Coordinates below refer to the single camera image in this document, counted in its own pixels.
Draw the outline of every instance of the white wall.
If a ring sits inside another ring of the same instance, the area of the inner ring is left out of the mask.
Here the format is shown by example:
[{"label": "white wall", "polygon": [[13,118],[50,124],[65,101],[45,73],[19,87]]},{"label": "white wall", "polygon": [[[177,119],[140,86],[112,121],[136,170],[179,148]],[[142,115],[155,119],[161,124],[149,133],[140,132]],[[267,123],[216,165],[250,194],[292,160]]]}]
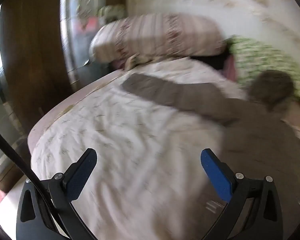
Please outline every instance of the white wall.
[{"label": "white wall", "polygon": [[215,19],[226,37],[240,34],[284,50],[300,63],[300,8],[294,0],[127,0],[129,15],[188,12]]}]

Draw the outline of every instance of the green patterned pillow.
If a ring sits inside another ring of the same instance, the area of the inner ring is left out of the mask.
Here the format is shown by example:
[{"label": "green patterned pillow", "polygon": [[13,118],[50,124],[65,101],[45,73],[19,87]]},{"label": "green patterned pillow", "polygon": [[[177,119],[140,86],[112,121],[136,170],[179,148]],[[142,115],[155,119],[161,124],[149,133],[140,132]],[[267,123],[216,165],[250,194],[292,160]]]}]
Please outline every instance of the green patterned pillow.
[{"label": "green patterned pillow", "polygon": [[300,98],[300,66],[292,57],[270,45],[242,36],[232,36],[229,42],[240,85],[247,87],[264,70],[280,70],[292,77],[295,95]]}]

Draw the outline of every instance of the white bedsheet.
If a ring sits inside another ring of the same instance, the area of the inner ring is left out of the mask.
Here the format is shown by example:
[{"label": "white bedsheet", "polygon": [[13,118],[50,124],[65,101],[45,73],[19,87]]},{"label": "white bedsheet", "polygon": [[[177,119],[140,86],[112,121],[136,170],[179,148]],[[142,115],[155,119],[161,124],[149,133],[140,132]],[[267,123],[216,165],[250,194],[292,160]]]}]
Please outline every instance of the white bedsheet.
[{"label": "white bedsheet", "polygon": [[208,182],[200,153],[218,155],[223,128],[127,94],[120,85],[134,72],[213,82],[228,97],[244,97],[235,83],[188,58],[133,69],[56,120],[34,149],[32,169],[49,179],[93,148],[97,165],[73,205],[98,239],[200,239],[211,226],[202,213],[218,208],[200,198]]}]

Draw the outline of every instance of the blue gripper pad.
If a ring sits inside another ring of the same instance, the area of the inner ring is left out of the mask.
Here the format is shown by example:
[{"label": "blue gripper pad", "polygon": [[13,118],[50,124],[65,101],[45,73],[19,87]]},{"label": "blue gripper pad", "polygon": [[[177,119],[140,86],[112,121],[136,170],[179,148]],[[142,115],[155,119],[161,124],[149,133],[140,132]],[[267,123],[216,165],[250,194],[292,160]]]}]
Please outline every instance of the blue gripper pad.
[{"label": "blue gripper pad", "polygon": [[229,203],[232,197],[231,182],[227,179],[221,167],[218,166],[217,161],[210,156],[208,151],[211,150],[205,149],[201,152],[201,165],[218,193],[218,196]]}]

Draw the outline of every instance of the brown towel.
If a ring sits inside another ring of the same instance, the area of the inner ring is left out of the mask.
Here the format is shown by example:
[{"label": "brown towel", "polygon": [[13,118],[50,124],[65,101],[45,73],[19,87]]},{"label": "brown towel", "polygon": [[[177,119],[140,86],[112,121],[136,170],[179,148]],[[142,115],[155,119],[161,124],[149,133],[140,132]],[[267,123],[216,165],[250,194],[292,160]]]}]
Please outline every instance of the brown towel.
[{"label": "brown towel", "polygon": [[225,98],[212,83],[176,84],[133,74],[122,87],[143,99],[224,125],[220,160],[248,178],[271,176],[282,206],[284,237],[296,229],[300,223],[300,140],[290,126],[260,103]]}]

